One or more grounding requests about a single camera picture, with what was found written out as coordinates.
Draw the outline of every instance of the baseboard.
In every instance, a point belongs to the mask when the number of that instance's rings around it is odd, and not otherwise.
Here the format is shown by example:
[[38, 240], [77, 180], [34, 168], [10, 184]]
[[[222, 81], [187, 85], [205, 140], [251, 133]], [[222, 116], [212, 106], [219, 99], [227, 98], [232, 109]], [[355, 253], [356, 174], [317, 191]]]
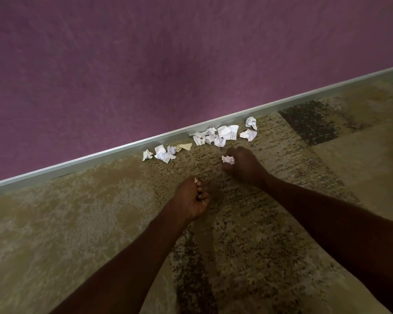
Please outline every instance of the baseboard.
[[32, 186], [38, 183], [43, 183], [55, 177], [63, 176], [82, 169], [115, 159], [125, 157], [130, 154], [142, 152], [145, 149], [155, 148], [159, 144], [168, 144], [176, 140], [189, 137], [189, 133], [204, 131], [209, 127], [219, 127], [223, 125], [230, 125], [238, 121], [242, 121], [248, 116], [263, 116], [270, 112], [275, 112], [280, 109], [288, 108], [300, 103], [311, 101], [317, 98], [337, 94], [342, 90], [346, 90], [351, 86], [357, 86], [364, 82], [374, 81], [380, 78], [393, 79], [393, 67], [381, 70], [375, 73], [339, 82], [323, 88], [311, 90], [302, 94], [277, 100], [274, 102], [260, 105], [254, 108], [246, 109], [240, 112], [232, 113], [227, 116], [212, 119], [209, 121], [201, 122], [193, 126], [185, 127], [175, 131], [160, 134], [155, 137], [147, 138], [137, 142], [128, 143], [120, 147], [111, 148], [102, 152], [94, 153], [85, 157], [67, 161], [61, 164], [49, 166], [37, 171], [29, 172], [26, 174], [18, 175], [0, 181], [0, 193], [15, 190], [21, 187]]

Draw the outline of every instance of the floor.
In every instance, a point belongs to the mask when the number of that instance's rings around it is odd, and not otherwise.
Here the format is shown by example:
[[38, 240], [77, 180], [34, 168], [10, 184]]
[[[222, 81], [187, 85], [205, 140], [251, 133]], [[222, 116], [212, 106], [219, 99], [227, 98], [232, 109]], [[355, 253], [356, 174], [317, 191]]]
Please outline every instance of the floor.
[[[393, 82], [268, 114], [258, 128], [252, 142], [227, 146], [393, 219]], [[134, 240], [189, 174], [218, 184], [221, 198], [178, 240], [142, 313], [388, 312], [283, 207], [221, 172], [223, 152], [193, 146], [169, 164], [138, 154], [0, 195], [0, 313], [48, 313]]]

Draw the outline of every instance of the wall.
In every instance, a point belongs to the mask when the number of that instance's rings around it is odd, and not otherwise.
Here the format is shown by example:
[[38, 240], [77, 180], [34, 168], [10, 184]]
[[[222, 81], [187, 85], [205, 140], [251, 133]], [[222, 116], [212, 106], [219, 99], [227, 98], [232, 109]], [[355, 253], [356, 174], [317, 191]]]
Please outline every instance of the wall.
[[393, 66], [393, 0], [0, 0], [0, 180]]

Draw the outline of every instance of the person's left hand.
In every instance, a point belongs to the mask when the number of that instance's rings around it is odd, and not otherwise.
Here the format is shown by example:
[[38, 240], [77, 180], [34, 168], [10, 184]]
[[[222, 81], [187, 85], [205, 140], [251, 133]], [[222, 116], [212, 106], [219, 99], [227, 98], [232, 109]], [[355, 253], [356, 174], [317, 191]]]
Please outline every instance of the person's left hand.
[[198, 176], [190, 176], [185, 179], [173, 196], [174, 203], [179, 209], [184, 209], [186, 213], [189, 213], [191, 220], [198, 218], [206, 211], [210, 200], [209, 189]]

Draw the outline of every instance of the person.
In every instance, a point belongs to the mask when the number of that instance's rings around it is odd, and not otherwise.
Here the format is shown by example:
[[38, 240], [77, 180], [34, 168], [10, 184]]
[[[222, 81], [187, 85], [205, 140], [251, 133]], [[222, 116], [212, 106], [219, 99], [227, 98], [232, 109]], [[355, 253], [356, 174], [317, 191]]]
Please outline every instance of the person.
[[[337, 262], [393, 312], [393, 221], [269, 174], [252, 152], [231, 148], [223, 169], [264, 190]], [[94, 273], [52, 314], [138, 313], [150, 286], [189, 223], [206, 211], [210, 190], [198, 177], [180, 184], [147, 229]]]

